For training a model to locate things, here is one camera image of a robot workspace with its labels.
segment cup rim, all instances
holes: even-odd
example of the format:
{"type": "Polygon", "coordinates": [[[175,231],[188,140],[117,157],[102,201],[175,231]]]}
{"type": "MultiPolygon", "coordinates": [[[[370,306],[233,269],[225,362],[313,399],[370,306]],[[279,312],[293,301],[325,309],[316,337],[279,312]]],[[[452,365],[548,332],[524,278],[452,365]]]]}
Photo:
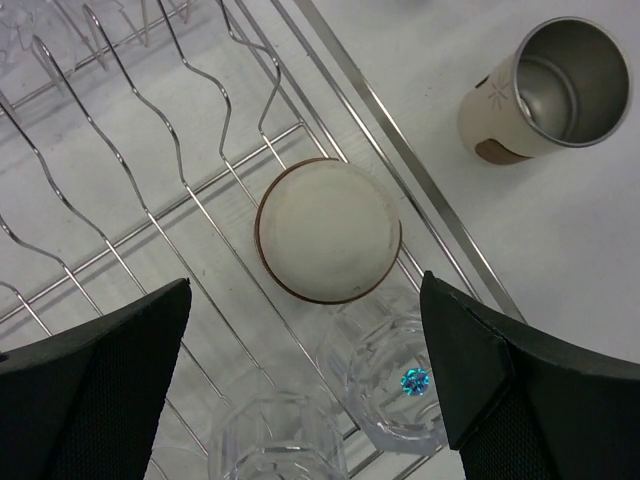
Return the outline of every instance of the cup rim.
{"type": "Polygon", "coordinates": [[[527,124],[539,135],[541,135],[543,138],[545,138],[546,140],[555,143],[556,145],[560,145],[562,147],[567,147],[567,148],[584,148],[584,147],[590,147],[592,145],[596,145],[600,142],[603,142],[604,140],[606,140],[607,138],[609,138],[611,135],[613,135],[616,130],[618,130],[618,128],[620,128],[620,126],[622,125],[622,123],[624,122],[625,118],[627,117],[627,114],[629,113],[629,109],[631,107],[631,102],[632,102],[632,98],[633,98],[633,72],[631,70],[631,63],[629,62],[629,58],[627,57],[627,54],[625,53],[625,51],[622,49],[620,43],[615,39],[615,37],[611,34],[611,32],[609,32],[607,29],[605,29],[604,27],[602,27],[601,25],[599,25],[598,23],[583,18],[583,17],[575,17],[575,16],[563,16],[563,17],[555,17],[555,18],[551,18],[549,20],[546,20],[545,22],[540,23],[539,25],[537,25],[534,29],[532,29],[527,35],[526,37],[522,40],[522,42],[520,42],[520,45],[518,46],[518,49],[515,52],[514,55],[514,61],[513,64],[511,65],[511,84],[513,86],[514,89],[514,96],[515,96],[515,100],[516,100],[516,104],[518,105],[518,111],[520,113],[520,115],[522,116],[522,118],[524,119],[525,122],[527,122],[527,124]],[[596,30],[598,30],[599,32],[601,32],[602,34],[605,35],[605,37],[607,37],[607,39],[609,40],[609,42],[611,42],[611,44],[615,47],[615,49],[617,50],[618,54],[620,55],[620,58],[622,59],[624,66],[625,66],[625,70],[627,72],[627,82],[628,82],[628,91],[627,91],[627,100],[626,100],[626,104],[624,107],[624,110],[622,111],[620,117],[618,118],[618,121],[615,123],[615,125],[613,125],[604,135],[601,135],[600,137],[590,140],[588,142],[582,142],[582,143],[575,143],[575,142],[567,142],[565,140],[561,140],[559,138],[555,138],[552,137],[551,135],[549,135],[548,133],[546,133],[545,131],[543,131],[532,119],[529,115],[526,114],[526,108],[525,105],[523,103],[522,98],[520,97],[520,92],[518,89],[518,82],[517,82],[517,72],[518,72],[518,65],[520,63],[520,59],[522,58],[522,52],[524,51],[525,47],[527,46],[527,44],[529,43],[529,41],[533,38],[533,36],[538,33],[540,30],[542,30],[543,28],[554,24],[554,23],[560,23],[560,22],[579,22],[579,23],[584,23],[596,30]]]}
{"type": "Polygon", "coordinates": [[[378,280],[373,286],[371,286],[370,288],[368,288],[364,292],[360,292],[358,295],[355,295],[353,297],[350,297],[350,298],[347,298],[347,299],[343,299],[343,300],[326,301],[326,300],[317,300],[317,299],[313,299],[313,298],[308,298],[308,297],[305,297],[304,295],[292,290],[289,286],[285,285],[284,282],[282,282],[282,280],[280,280],[280,278],[278,278],[278,276],[275,274],[275,272],[269,266],[269,263],[267,262],[267,259],[266,259],[265,255],[264,255],[264,251],[262,249],[262,242],[260,240],[260,220],[262,218],[262,212],[264,210],[264,206],[265,206],[265,204],[267,202],[267,199],[269,198],[269,195],[271,194],[273,189],[276,187],[276,185],[278,183],[280,183],[283,178],[285,178],[288,174],[290,174],[294,170],[297,170],[298,168],[303,167],[305,165],[308,165],[310,163],[324,162],[324,161],[342,162],[342,160],[339,160],[337,158],[324,158],[324,157],[308,158],[306,160],[298,162],[295,165],[292,165],[291,167],[287,168],[285,171],[280,173],[273,182],[271,182],[271,184],[267,188],[266,192],[262,196],[262,200],[260,200],[260,205],[258,206],[258,213],[256,215],[256,219],[255,219],[254,224],[253,224],[253,238],[254,238],[254,242],[256,244],[256,249],[258,250],[258,256],[260,257],[260,262],[262,263],[264,268],[267,270],[267,272],[269,273],[271,278],[273,278],[273,280],[283,290],[285,290],[290,295],[293,295],[294,297],[297,297],[300,300],[304,300],[306,302],[315,303],[315,304],[318,304],[318,305],[340,305],[340,304],[343,304],[343,303],[353,302],[355,300],[358,300],[358,299],[364,297],[365,295],[368,295],[369,293],[374,291],[376,288],[378,288],[378,286],[389,276],[389,273],[391,273],[391,270],[393,269],[393,266],[395,265],[396,260],[398,259],[398,255],[400,254],[400,249],[402,248],[403,232],[402,232],[402,222],[400,220],[398,220],[399,228],[400,228],[398,248],[397,248],[397,250],[395,252],[395,255],[393,257],[393,261],[389,265],[389,268],[387,269],[387,271],[384,273],[384,275],[381,275],[380,280],[378,280]]]}

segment metal cup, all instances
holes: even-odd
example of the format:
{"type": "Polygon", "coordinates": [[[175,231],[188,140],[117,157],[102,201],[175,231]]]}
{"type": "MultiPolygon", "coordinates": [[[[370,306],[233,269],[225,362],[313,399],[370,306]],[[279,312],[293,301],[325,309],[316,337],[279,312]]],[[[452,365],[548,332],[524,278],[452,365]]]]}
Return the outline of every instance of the metal cup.
{"type": "Polygon", "coordinates": [[[588,147],[620,126],[631,88],[625,55],[607,32],[555,18],[465,96],[458,130],[468,150],[501,165],[588,147]]]}

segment blue gem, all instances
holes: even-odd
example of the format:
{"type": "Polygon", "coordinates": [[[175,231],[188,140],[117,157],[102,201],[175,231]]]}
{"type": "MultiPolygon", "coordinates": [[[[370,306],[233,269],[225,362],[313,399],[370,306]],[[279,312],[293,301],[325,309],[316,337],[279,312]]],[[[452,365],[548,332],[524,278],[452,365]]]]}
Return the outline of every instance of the blue gem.
{"type": "Polygon", "coordinates": [[[429,374],[424,368],[410,368],[402,376],[402,391],[409,396],[424,395],[429,388],[429,374]]]}

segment brown rim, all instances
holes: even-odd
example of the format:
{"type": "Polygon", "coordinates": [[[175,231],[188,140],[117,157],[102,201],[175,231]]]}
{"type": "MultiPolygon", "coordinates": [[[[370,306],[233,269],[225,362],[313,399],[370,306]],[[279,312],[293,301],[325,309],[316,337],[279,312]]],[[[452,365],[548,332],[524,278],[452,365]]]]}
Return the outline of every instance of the brown rim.
{"type": "Polygon", "coordinates": [[[256,248],[258,250],[258,256],[260,257],[260,261],[262,262],[262,265],[264,265],[264,268],[267,270],[267,272],[269,272],[269,275],[271,276],[271,278],[273,278],[275,280],[275,282],[278,285],[280,285],[280,287],[282,287],[283,290],[285,290],[289,294],[293,295],[294,297],[297,297],[300,300],[304,300],[306,302],[317,303],[317,304],[320,304],[320,305],[340,305],[342,303],[353,302],[353,301],[358,300],[359,298],[362,298],[365,295],[371,293],[373,290],[375,290],[378,287],[378,285],[380,285],[384,281],[385,278],[387,278],[387,276],[391,272],[391,269],[393,268],[393,265],[396,263],[396,259],[398,258],[398,255],[400,253],[400,248],[402,246],[402,222],[400,222],[398,220],[398,223],[400,224],[400,238],[399,238],[400,241],[398,242],[398,249],[396,250],[396,253],[393,256],[393,261],[391,262],[391,265],[389,265],[389,268],[384,273],[384,275],[382,275],[380,280],[378,280],[375,283],[375,285],[373,285],[368,290],[366,290],[366,291],[364,291],[362,293],[359,293],[358,295],[356,295],[354,297],[350,297],[350,298],[347,298],[345,300],[339,300],[339,301],[334,301],[334,302],[324,302],[324,301],[314,300],[312,298],[305,297],[304,295],[300,295],[299,293],[295,292],[290,287],[285,285],[276,276],[276,274],[273,273],[273,270],[271,270],[271,267],[269,267],[269,264],[267,263],[267,259],[264,256],[264,252],[262,250],[262,245],[261,245],[261,242],[260,242],[260,218],[262,217],[262,210],[264,209],[264,205],[265,205],[267,199],[269,198],[269,195],[271,194],[271,192],[275,188],[275,186],[278,183],[280,183],[280,181],[284,177],[286,177],[289,173],[293,172],[294,170],[296,170],[296,169],[298,169],[298,168],[300,168],[300,167],[302,167],[304,165],[307,165],[309,163],[325,162],[325,161],[340,162],[341,160],[338,160],[337,158],[309,158],[307,160],[303,160],[302,162],[296,163],[292,167],[287,168],[284,172],[282,172],[280,175],[278,175],[276,177],[276,179],[271,183],[271,185],[269,185],[269,188],[267,188],[267,191],[262,196],[262,200],[260,201],[260,205],[258,206],[258,214],[256,215],[256,221],[255,221],[255,223],[253,225],[253,238],[254,238],[254,241],[256,243],[256,248]]]}

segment dish rack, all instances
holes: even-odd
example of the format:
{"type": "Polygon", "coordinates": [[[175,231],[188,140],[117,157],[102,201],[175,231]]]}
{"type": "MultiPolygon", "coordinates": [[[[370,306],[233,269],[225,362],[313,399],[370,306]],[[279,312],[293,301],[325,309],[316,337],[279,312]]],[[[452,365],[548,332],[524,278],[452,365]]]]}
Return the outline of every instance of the dish rack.
{"type": "MultiPolygon", "coordinates": [[[[73,73],[35,38],[37,61],[0,84],[15,120],[1,112],[0,351],[189,277],[192,313],[156,444],[206,454],[215,402],[233,401],[224,386],[277,362],[317,370],[314,349],[340,308],[279,289],[253,244],[269,183],[313,157],[366,169],[396,199],[404,243],[376,295],[408,288],[417,301],[429,269],[521,318],[310,0],[127,8],[114,18],[85,8],[87,24],[72,23],[88,54],[73,73]]],[[[429,460],[377,451],[340,421],[350,477],[403,480],[429,460]]]]}

